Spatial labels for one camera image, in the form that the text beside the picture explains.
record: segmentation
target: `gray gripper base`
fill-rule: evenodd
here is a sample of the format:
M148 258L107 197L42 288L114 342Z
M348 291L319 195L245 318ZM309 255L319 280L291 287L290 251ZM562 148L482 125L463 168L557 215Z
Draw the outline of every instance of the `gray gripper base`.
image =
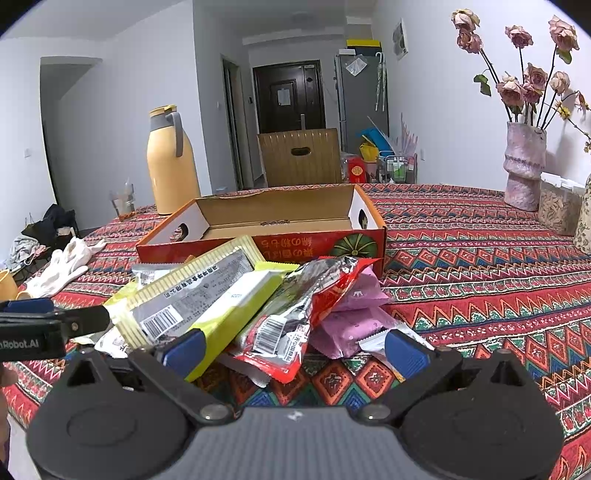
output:
M246 408L205 427L154 480L437 480L387 427L355 422L344 407Z

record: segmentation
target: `patterned tablecloth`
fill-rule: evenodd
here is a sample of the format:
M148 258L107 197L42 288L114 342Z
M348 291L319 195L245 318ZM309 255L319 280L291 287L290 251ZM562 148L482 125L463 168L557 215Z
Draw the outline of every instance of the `patterned tablecloth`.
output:
M553 480L575 479L591 455L591 258L502 193L451 186L366 185L389 227L387 309L433 345L487 357L508 348L556 409L567 437ZM114 221L86 239L108 245L88 273L55 298L60 307L100 304L131 279L134 245L159 221L153 209ZM28 425L68 358L9 365L19 384L4 389ZM288 385L262 390L214 364L197 383L235 406L344 404L359 407L398 381L367 355L306 356Z

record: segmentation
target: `green leaf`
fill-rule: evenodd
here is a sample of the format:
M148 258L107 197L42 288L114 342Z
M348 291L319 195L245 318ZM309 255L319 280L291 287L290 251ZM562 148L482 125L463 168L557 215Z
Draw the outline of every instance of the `green leaf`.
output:
M521 114L521 108L519 108L517 105L510 106L509 110L511 110L511 112L513 112L513 115Z
M492 96L491 94L491 87L489 85L487 85L486 83L481 83L480 84L480 93L483 95L487 95L487 96Z
M572 56L571 56L571 54L570 54L570 52L569 52L569 51L564 51L564 50L557 49L557 50L556 50L556 54L557 54L557 55L558 55L558 56L559 56L561 59L563 59L563 60L564 60L564 62L565 62L567 65L570 65L570 62L572 62L572 61L573 61L573 58L572 58Z
M484 83L487 84L488 83L488 78L486 78L484 75L480 74L480 75L476 75L474 77L474 83Z

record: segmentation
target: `red and silver snack bag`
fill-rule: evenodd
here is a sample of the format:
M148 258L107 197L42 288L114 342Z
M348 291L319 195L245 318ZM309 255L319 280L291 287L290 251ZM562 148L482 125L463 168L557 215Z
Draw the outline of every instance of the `red and silver snack bag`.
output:
M306 352L310 331L374 262L371 258L337 257L302 265L285 277L229 351L276 380L291 382Z

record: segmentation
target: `gray handle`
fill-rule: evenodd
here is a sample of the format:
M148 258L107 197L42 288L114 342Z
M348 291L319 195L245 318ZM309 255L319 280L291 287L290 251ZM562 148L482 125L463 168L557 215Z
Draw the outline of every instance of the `gray handle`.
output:
M181 122L181 114L178 112L170 112L166 118L170 120L173 117L174 136L177 140L177 158L183 156L183 123Z

